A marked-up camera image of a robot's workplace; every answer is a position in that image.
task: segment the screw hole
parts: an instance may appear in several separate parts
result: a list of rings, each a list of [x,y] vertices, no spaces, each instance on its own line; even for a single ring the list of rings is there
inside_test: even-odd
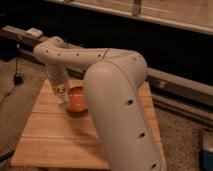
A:
[[[141,133],[139,136],[138,136],[138,140],[141,140],[142,138],[145,137],[145,133]]]
[[[132,105],[133,104],[133,100],[128,100],[127,102],[126,102],[126,105]]]
[[[153,164],[153,165],[150,167],[150,169],[152,170],[152,169],[156,168],[156,166],[157,166],[157,164]]]

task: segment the wooden plank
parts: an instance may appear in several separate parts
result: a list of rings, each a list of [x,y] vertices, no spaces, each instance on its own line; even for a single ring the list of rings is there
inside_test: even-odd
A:
[[[208,0],[208,26],[213,27],[213,1]]]
[[[71,80],[72,86],[82,85]],[[139,98],[165,161],[148,83]],[[109,169],[100,140],[88,113],[71,117],[60,109],[51,85],[45,81],[12,158],[13,166]]]
[[[97,141],[51,138],[22,137],[13,156],[12,165],[109,169]]]

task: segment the wooden tabletop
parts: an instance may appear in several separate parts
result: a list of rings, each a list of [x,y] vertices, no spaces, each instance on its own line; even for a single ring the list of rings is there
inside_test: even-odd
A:
[[[134,0],[47,0],[213,35],[213,0],[142,0],[132,16]]]
[[[81,80],[70,81],[82,85]],[[164,159],[160,132],[148,83],[139,94],[155,141]],[[109,169],[104,151],[87,112],[72,117],[61,110],[45,81],[11,160],[12,166]]]

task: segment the black cable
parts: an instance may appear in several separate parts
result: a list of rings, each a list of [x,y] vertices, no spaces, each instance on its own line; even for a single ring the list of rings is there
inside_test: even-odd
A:
[[[15,86],[13,86],[13,88],[9,92],[4,93],[4,98],[0,101],[0,106],[6,100],[6,98],[13,92],[14,88]]]
[[[9,153],[4,154],[3,156],[0,156],[0,163],[9,159],[10,157],[13,156],[15,151],[10,151]]]

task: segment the floor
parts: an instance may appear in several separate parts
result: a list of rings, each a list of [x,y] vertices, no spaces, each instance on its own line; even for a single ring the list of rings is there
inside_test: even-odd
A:
[[[0,60],[0,102],[13,89],[15,60]],[[42,66],[18,58],[18,72],[25,75],[24,84],[16,86],[0,104],[0,156],[15,149],[45,80]],[[198,171],[199,131],[202,125],[155,108],[169,171]],[[61,171],[10,167],[9,160],[0,163],[0,171]]]

